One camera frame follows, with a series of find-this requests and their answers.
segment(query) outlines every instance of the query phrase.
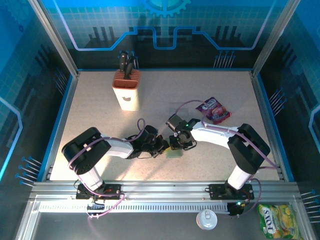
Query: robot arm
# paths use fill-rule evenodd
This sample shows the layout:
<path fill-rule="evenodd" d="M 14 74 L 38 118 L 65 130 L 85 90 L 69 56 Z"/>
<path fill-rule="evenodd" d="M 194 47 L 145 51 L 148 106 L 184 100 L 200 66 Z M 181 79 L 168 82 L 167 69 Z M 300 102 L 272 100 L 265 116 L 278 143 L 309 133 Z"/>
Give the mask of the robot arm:
<path fill-rule="evenodd" d="M 68 162 L 71 162 L 70 167 L 81 181 L 91 191 L 103 194 L 106 192 L 106 185 L 95 168 L 95 165 L 103 156 L 133 159 L 139 157 L 142 152 L 147 152 L 155 158 L 169 148 L 168 142 L 161 135 L 158 135 L 156 128 L 150 125 L 145 126 L 138 138 L 135 139 L 133 137 L 126 139 L 107 137 L 95 127 L 91 127 L 68 142 L 62 148 L 62 153 Z M 92 144 L 93 141 L 101 138 L 104 138 L 104 140 L 93 144 L 73 160 L 80 151 Z"/>
<path fill-rule="evenodd" d="M 240 127 L 224 127 L 206 123 L 206 126 L 203 126 L 199 119 L 193 118 L 186 122 L 174 114 L 168 119 L 166 125 L 174 132 L 174 135 L 169 137 L 172 149 L 189 150 L 194 148 L 197 142 L 209 142 L 231 151 L 236 167 L 225 182 L 225 191 L 229 195 L 238 192 L 264 161 L 263 157 L 252 146 L 246 145 L 235 132 L 245 135 L 266 156 L 270 153 L 268 145 L 248 124 Z"/>
<path fill-rule="evenodd" d="M 193 118 L 186 122 L 174 114 L 168 119 L 166 125 L 174 132 L 174 135 L 169 137 L 169 144 L 161 135 L 158 135 L 158 130 L 150 125 L 145 126 L 138 138 L 131 136 L 126 139 L 108 138 L 95 127 L 91 127 L 67 143 L 62 153 L 68 162 L 71 162 L 70 167 L 88 189 L 104 194 L 110 189 L 95 168 L 96 163 L 103 156 L 133 159 L 139 157 L 142 152 L 147 152 L 155 158 L 169 147 L 173 150 L 190 150 L 197 145 L 197 142 L 209 142 L 231 151 L 236 167 L 224 184 L 224 192 L 228 196 L 236 196 L 246 181 L 257 172 L 264 159 L 235 133 L 245 135 L 266 156 L 270 152 L 268 145 L 248 124 L 240 127 L 223 127 L 206 123 L 206 126 L 203 126 L 199 119 Z M 86 148 L 101 138 L 104 140 Z M 86 151 L 73 160 L 84 148 Z"/>

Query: chip bag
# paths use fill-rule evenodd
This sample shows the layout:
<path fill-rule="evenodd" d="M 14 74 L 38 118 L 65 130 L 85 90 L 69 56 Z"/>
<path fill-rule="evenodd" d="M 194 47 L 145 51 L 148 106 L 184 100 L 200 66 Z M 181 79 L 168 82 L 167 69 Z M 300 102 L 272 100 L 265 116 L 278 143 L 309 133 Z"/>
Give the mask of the chip bag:
<path fill-rule="evenodd" d="M 222 123 L 231 116 L 231 112 L 227 111 L 214 97 L 210 97 L 205 102 L 207 103 L 209 110 L 205 104 L 201 104 L 196 109 L 202 112 L 203 115 L 207 114 L 206 117 L 213 121 L 213 124 Z"/>
<path fill-rule="evenodd" d="M 291 205 L 259 204 L 260 228 L 267 239 L 303 240 Z"/>

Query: knife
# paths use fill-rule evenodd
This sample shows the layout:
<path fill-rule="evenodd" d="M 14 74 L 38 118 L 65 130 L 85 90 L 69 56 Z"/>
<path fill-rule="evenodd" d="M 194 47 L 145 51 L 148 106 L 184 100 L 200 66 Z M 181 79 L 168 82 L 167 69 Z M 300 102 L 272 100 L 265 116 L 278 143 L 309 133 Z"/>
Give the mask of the knife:
<path fill-rule="evenodd" d="M 122 51 L 120 53 L 120 72 L 124 72 L 126 69 L 126 62 L 127 62 L 128 53 L 126 51 Z"/>
<path fill-rule="evenodd" d="M 124 70 L 124 78 L 123 79 L 130 79 L 130 74 L 132 72 L 132 69 L 134 68 L 134 63 L 135 63 L 135 57 L 131 56 L 129 57 L 128 61 L 126 62 L 125 65 L 125 70 Z"/>

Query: can lid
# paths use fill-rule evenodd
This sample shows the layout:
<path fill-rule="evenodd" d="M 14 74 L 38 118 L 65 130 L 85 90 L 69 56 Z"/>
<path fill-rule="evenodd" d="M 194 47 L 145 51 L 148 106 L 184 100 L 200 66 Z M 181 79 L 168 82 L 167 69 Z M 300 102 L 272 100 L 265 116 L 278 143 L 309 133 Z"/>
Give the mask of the can lid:
<path fill-rule="evenodd" d="M 206 230 L 214 229 L 217 226 L 218 218 L 214 211 L 203 210 L 198 216 L 199 224 Z"/>

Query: metal pin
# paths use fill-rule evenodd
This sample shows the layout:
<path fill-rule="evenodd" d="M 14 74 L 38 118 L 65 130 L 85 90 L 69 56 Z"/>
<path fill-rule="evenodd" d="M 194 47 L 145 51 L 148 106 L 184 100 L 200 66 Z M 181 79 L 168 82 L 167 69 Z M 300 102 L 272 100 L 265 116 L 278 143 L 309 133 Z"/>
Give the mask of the metal pin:
<path fill-rule="evenodd" d="M 280 100 L 281 100 L 282 96 L 279 94 L 276 99 L 270 104 L 271 108 L 273 108 L 273 106 L 275 106 Z"/>
<path fill-rule="evenodd" d="M 222 60 L 225 58 L 225 56 L 221 56 L 221 61 L 220 61 L 220 64 L 219 64 L 219 68 L 221 66 L 221 63 L 222 63 Z"/>
<path fill-rule="evenodd" d="M 314 195 L 314 196 L 310 196 L 310 197 L 305 197 L 305 198 L 302 198 L 302 200 L 312 199 L 312 198 L 316 198 L 316 197 L 320 197 L 320 195 Z"/>
<path fill-rule="evenodd" d="M 270 106 L 275 103 L 275 101 L 280 99 L 280 94 L 277 94 L 272 100 L 269 101 Z"/>
<path fill-rule="evenodd" d="M 278 94 L 279 90 L 276 89 L 274 94 L 272 94 L 272 96 L 269 98 L 269 102 Z"/>
<path fill-rule="evenodd" d="M 226 58 L 227 58 L 227 60 L 225 61 L 224 68 L 226 68 L 226 67 L 227 67 L 227 62 L 228 62 L 228 60 L 230 59 L 230 56 L 226 56 Z"/>
<path fill-rule="evenodd" d="M 28 179 L 28 178 L 25 178 L 25 177 L 23 177 L 23 176 L 19 176 L 18 173 L 15 175 L 15 178 L 16 178 L 16 179 L 17 179 L 17 178 L 21 178 L 21 179 L 23 179 L 23 180 L 26 180 L 26 181 L 29 181 L 29 182 L 34 183 L 34 181 L 32 181 L 32 180 L 30 180 L 30 179 Z"/>
<path fill-rule="evenodd" d="M 228 68 L 229 68 L 229 64 L 231 62 L 231 59 L 232 59 L 232 56 L 233 56 L 234 53 L 235 53 L 235 51 L 231 51 L 231 56 L 230 56 L 230 59 L 229 59 L 229 62 L 228 62 Z"/>
<path fill-rule="evenodd" d="M 132 53 L 132 56 L 135 56 L 135 51 L 131 51 L 131 53 Z M 133 59 L 133 64 L 134 64 L 134 68 L 137 69 L 135 59 L 136 59 L 136 58 Z"/>
<path fill-rule="evenodd" d="M 33 163 L 32 161 L 27 160 L 24 156 L 21 159 L 22 161 L 26 161 L 27 163 L 32 164 L 33 166 L 36 166 L 37 168 L 40 168 L 40 166 L 38 164 Z"/>
<path fill-rule="evenodd" d="M 63 85 L 63 87 L 65 88 L 67 86 L 65 81 L 60 76 L 58 76 L 57 72 L 55 72 L 54 75 L 58 78 L 58 80 L 61 83 L 61 85 Z"/>
<path fill-rule="evenodd" d="M 225 60 L 226 60 L 226 58 L 227 58 L 227 54 L 228 54 L 228 50 L 226 50 L 225 51 L 225 56 L 224 56 L 224 58 L 223 58 L 223 63 L 222 63 L 222 67 L 224 67 L 224 64 L 225 64 Z"/>
<path fill-rule="evenodd" d="M 138 67 L 138 69 L 139 69 L 138 57 L 136 57 L 136 58 L 135 58 L 135 60 L 136 60 L 136 66 L 137 66 L 137 67 Z"/>
<path fill-rule="evenodd" d="M 218 55 L 216 55 L 214 58 L 215 58 L 215 59 L 214 59 L 213 68 L 215 68 L 215 67 L 216 67 L 216 62 L 217 62 L 217 59 L 218 59 Z"/>
<path fill-rule="evenodd" d="M 62 73 L 62 71 L 58 67 L 57 67 L 57 70 L 58 70 L 59 74 L 61 75 L 61 77 L 64 79 L 65 83 L 67 83 L 68 80 L 67 80 L 66 76 Z"/>
<path fill-rule="evenodd" d="M 27 174 L 25 171 L 22 173 L 22 175 L 25 176 L 25 177 L 29 177 L 29 178 L 33 178 L 34 180 L 37 180 L 36 177 Z"/>
<path fill-rule="evenodd" d="M 307 211 L 307 214 L 314 214 L 314 213 L 320 213 L 320 208 L 318 209 L 318 211 Z"/>
<path fill-rule="evenodd" d="M 315 201 L 308 201 L 308 202 L 304 202 L 303 204 L 306 205 L 306 204 L 319 204 L 319 199 L 316 199 Z"/>
<path fill-rule="evenodd" d="M 231 61 L 231 63 L 230 63 L 229 68 L 231 68 L 231 67 L 232 67 L 232 64 L 234 63 L 235 58 L 236 58 L 236 56 L 235 56 L 235 55 L 233 55 L 233 56 L 232 56 L 232 61 Z"/>
<path fill-rule="evenodd" d="M 34 167 L 30 166 L 28 163 L 25 165 L 25 167 L 26 167 L 26 168 L 31 168 L 31 169 L 33 169 L 33 170 L 35 170 L 35 171 L 39 172 L 39 170 L 38 170 L 38 169 L 35 169 Z"/>
<path fill-rule="evenodd" d="M 62 92 L 62 91 L 60 90 L 60 88 L 58 87 L 58 84 L 57 84 L 57 83 L 55 83 L 55 88 L 58 89 L 59 93 L 61 93 L 62 96 L 64 95 L 63 92 Z"/>
<path fill-rule="evenodd" d="M 280 104 L 280 105 L 277 105 L 277 107 L 273 108 L 272 112 L 276 112 L 280 107 L 282 107 L 285 103 L 287 102 L 287 99 L 284 99 L 284 101 Z"/>
<path fill-rule="evenodd" d="M 39 161 L 37 161 L 37 160 L 33 159 L 33 158 L 32 158 L 32 156 L 29 156 L 28 158 L 29 158 L 29 160 L 33 160 L 33 161 L 35 161 L 36 163 L 38 163 L 38 164 L 40 164 L 40 165 L 42 164 L 41 162 L 39 162 Z"/>
<path fill-rule="evenodd" d="M 64 88 L 64 86 L 62 85 L 62 83 L 61 83 L 59 80 L 56 80 L 55 83 L 60 87 L 60 89 L 61 89 L 62 92 L 64 93 L 64 92 L 65 92 L 65 88 Z"/>
<path fill-rule="evenodd" d="M 20 184 L 21 184 L 21 185 L 22 185 L 22 184 L 25 184 L 25 185 L 28 185 L 28 186 L 30 186 L 30 187 L 33 187 L 33 185 L 28 184 L 28 183 L 26 183 L 26 182 L 24 182 L 24 181 L 22 181 L 22 180 L 20 180 Z"/>
<path fill-rule="evenodd" d="M 309 191 L 309 192 L 300 194 L 300 196 L 304 196 L 304 195 L 307 195 L 307 194 L 316 194 L 316 191 L 315 191 L 314 189 L 312 189 L 312 190 Z"/>
<path fill-rule="evenodd" d="M 272 112 L 273 112 L 275 109 L 277 109 L 277 108 L 279 107 L 279 105 L 281 105 L 281 104 L 282 104 L 282 100 L 280 100 L 276 105 L 272 106 L 272 107 L 271 107 Z"/>
<path fill-rule="evenodd" d="M 58 81 L 55 78 L 53 78 L 53 80 L 55 81 L 55 87 L 59 90 L 61 94 L 63 94 L 64 92 L 63 87 L 58 83 Z"/>
<path fill-rule="evenodd" d="M 317 206 L 308 206 L 308 207 L 306 207 L 305 209 L 314 209 L 314 208 L 319 208 L 320 207 L 320 205 L 317 205 Z"/>
<path fill-rule="evenodd" d="M 218 61 L 216 62 L 216 66 L 218 66 L 218 63 L 219 63 L 219 61 L 220 61 L 220 57 L 221 57 L 222 51 L 220 50 L 219 53 L 220 53 L 220 54 L 219 54 L 219 57 L 218 57 Z"/>
<path fill-rule="evenodd" d="M 283 110 L 283 109 L 285 109 L 285 106 L 282 106 L 273 116 L 275 117 L 275 116 L 277 116 L 278 115 L 278 113 L 280 113 L 281 112 L 281 110 Z"/>
<path fill-rule="evenodd" d="M 31 174 L 38 175 L 38 173 L 35 173 L 35 172 L 33 172 L 33 171 L 30 171 L 30 170 L 28 170 L 28 169 L 26 169 L 26 168 L 22 167 L 22 165 L 19 165 L 19 167 L 18 167 L 18 168 L 19 168 L 19 169 L 23 169 L 23 170 L 25 170 L 25 171 L 27 171 L 27 172 L 29 172 L 29 173 L 31 173 Z"/>
<path fill-rule="evenodd" d="M 282 96 L 279 96 L 278 100 L 274 101 L 273 103 L 271 103 L 270 107 L 272 109 L 275 109 L 275 106 L 278 105 L 278 102 L 279 101 L 282 101 L 282 97 L 284 96 L 285 94 L 283 94 Z"/>

